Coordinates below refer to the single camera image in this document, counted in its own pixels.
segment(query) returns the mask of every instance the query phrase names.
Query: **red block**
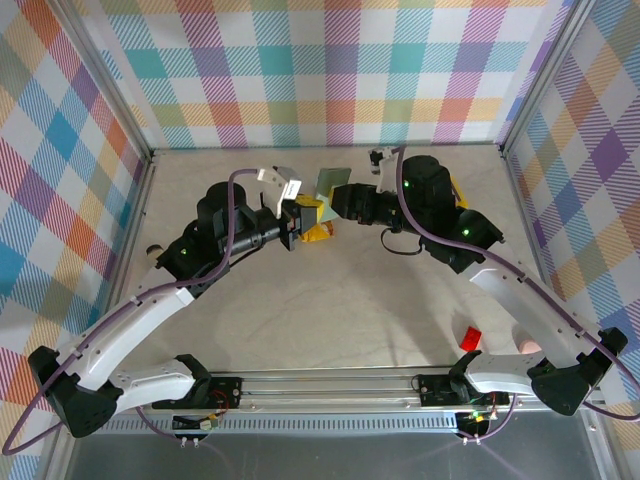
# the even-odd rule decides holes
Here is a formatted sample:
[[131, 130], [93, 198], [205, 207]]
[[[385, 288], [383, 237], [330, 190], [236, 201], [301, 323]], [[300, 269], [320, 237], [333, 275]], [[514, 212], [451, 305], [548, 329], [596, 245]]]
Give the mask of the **red block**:
[[467, 333], [464, 335], [460, 348], [465, 352], [472, 352], [476, 350], [480, 343], [480, 337], [482, 337], [482, 332], [480, 330], [476, 330], [473, 327], [467, 328]]

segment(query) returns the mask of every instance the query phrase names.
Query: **plaid wallpaper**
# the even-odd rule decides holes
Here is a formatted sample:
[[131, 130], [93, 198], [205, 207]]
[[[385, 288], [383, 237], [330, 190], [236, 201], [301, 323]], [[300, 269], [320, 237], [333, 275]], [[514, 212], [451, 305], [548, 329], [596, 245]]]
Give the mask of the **plaid wallpaper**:
[[[512, 159], [556, 292], [629, 338], [640, 377], [640, 2], [601, 0]], [[638, 410], [625, 378], [612, 409]], [[640, 426], [616, 422], [640, 472]]]
[[149, 143], [193, 148], [493, 141], [572, 2], [76, 5]]
[[[98, 318], [141, 171], [45, 0], [3, 0], [0, 442], [36, 392], [26, 356]], [[51, 418], [43, 401], [19, 439]], [[0, 457], [0, 478], [32, 478], [41, 448]]]

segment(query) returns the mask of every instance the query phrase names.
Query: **colorful plaid wall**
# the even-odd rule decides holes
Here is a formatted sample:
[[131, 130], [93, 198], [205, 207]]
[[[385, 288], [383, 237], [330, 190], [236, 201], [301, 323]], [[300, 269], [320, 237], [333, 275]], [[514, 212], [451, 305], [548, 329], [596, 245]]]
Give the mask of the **colorful plaid wall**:
[[[640, 1], [601, 0], [515, 148], [513, 168], [554, 289], [629, 338], [640, 377]], [[623, 378], [613, 410], [638, 410]], [[640, 472], [640, 426], [616, 428]]]
[[149, 143], [193, 148], [493, 141], [572, 1], [76, 4]]
[[[141, 170], [45, 0], [3, 0], [0, 442], [36, 392], [27, 355], [99, 316]], [[51, 419], [43, 401], [20, 439]], [[0, 457], [0, 478], [32, 478], [41, 448]]]

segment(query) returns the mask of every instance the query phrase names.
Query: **yellow object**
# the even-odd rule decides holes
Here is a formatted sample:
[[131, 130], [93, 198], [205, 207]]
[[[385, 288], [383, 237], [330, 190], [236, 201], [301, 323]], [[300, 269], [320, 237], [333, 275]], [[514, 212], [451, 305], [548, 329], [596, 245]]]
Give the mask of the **yellow object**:
[[456, 179], [451, 175], [451, 190], [453, 190], [453, 195], [456, 197], [456, 207], [469, 208], [469, 202], [467, 202], [464, 193], [460, 189], [460, 185], [456, 182]]
[[311, 230], [300, 235], [300, 240], [304, 243], [317, 242], [333, 237], [333, 224], [331, 221], [318, 223]]
[[316, 200], [311, 195], [298, 195], [296, 203], [303, 207], [316, 207], [316, 221], [319, 222], [322, 218], [322, 213], [324, 212], [324, 202], [322, 200]]

